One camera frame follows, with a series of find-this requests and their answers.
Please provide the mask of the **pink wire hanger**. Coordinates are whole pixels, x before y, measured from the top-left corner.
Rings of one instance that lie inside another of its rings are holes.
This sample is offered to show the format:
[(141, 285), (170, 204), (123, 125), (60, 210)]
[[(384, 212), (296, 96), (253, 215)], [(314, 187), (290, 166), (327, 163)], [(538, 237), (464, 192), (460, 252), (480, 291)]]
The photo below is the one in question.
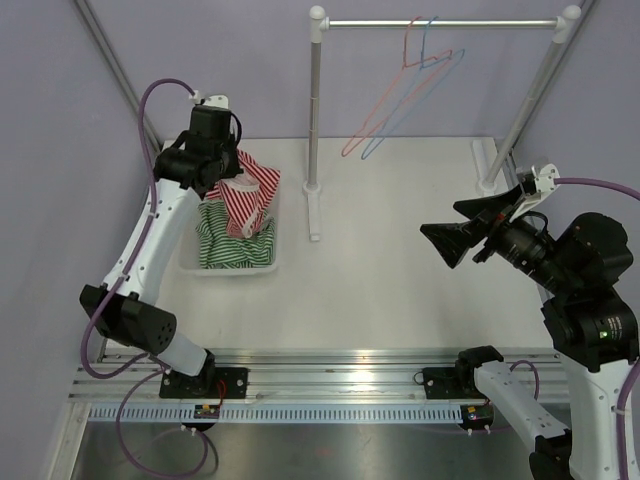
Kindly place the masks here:
[(418, 16), (409, 22), (403, 35), (400, 69), (342, 147), (343, 158), (361, 148), (360, 159), (366, 160), (464, 58), (465, 49), (428, 51), (427, 37), (437, 20), (438, 16)]

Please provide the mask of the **green striped tank top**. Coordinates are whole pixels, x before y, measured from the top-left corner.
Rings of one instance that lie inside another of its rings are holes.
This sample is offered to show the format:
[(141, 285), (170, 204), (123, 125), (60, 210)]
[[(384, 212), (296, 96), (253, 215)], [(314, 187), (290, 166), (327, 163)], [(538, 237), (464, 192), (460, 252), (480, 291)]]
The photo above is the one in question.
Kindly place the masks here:
[(195, 232), (198, 238), (198, 266), (201, 269), (247, 269), (271, 266), (276, 255), (276, 221), (265, 213), (257, 232), (249, 238), (227, 232), (230, 217), (221, 200), (198, 206)]

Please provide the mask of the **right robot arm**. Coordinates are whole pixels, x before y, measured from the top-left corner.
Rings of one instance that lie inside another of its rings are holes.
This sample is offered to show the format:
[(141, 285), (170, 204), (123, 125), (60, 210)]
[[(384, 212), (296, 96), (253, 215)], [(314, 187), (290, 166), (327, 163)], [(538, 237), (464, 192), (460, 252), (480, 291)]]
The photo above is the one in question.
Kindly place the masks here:
[(567, 378), (571, 420), (563, 423), (516, 381), (491, 346), (462, 351), (454, 384), (483, 396), (503, 415), (529, 454), (537, 479), (635, 479), (639, 475), (629, 397), (639, 376), (639, 327), (615, 286), (632, 265), (624, 227), (595, 212), (553, 237), (536, 228), (550, 195), (532, 182), (491, 197), (462, 200), (460, 223), (424, 224), (421, 233), (445, 263), (493, 255), (547, 291), (541, 312)]

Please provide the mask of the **blue wire hanger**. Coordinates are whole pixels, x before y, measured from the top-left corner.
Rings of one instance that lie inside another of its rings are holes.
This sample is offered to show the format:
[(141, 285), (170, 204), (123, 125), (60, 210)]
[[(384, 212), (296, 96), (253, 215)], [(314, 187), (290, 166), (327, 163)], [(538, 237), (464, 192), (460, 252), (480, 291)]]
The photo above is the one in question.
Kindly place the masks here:
[(413, 115), (414, 111), (424, 104), (435, 90), (447, 80), (465, 58), (465, 48), (448, 48), (433, 54), (428, 52), (429, 33), (433, 29), (434, 23), (439, 20), (438, 16), (434, 16), (421, 26), (419, 58), (415, 62), (410, 62), (408, 58), (409, 37), (412, 31), (418, 27), (419, 20), (422, 20), (422, 17), (418, 16), (412, 19), (405, 29), (400, 73), (376, 104), (373, 115), (376, 115), (378, 110), (388, 101), (391, 101), (390, 108), (384, 112), (384, 116), (374, 126), (362, 135), (366, 140), (366, 145), (361, 152), (361, 160), (367, 160), (392, 133), (395, 133)]

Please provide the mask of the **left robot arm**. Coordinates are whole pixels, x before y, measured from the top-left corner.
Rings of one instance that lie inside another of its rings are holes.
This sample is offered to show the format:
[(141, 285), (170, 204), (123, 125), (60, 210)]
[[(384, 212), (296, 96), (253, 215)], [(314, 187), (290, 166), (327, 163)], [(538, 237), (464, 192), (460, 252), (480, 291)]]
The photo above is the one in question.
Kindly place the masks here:
[(152, 165), (146, 204), (117, 264), (101, 285), (87, 285), (80, 294), (101, 336), (167, 367), (163, 398), (204, 398), (218, 389), (214, 354), (179, 333), (175, 315), (156, 302), (187, 221), (219, 181), (241, 174), (241, 134), (230, 109), (194, 106), (188, 129)]

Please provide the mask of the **red striped tank top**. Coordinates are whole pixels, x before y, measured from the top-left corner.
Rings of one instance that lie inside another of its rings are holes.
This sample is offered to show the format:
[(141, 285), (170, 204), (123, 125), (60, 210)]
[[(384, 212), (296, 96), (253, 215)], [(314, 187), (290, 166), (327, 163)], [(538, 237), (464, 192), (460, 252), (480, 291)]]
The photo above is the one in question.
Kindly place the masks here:
[(234, 238), (251, 238), (263, 229), (267, 210), (278, 191), (281, 172), (258, 163), (249, 153), (239, 150), (243, 172), (219, 181), (205, 195), (206, 200), (221, 200), (227, 213), (226, 231)]

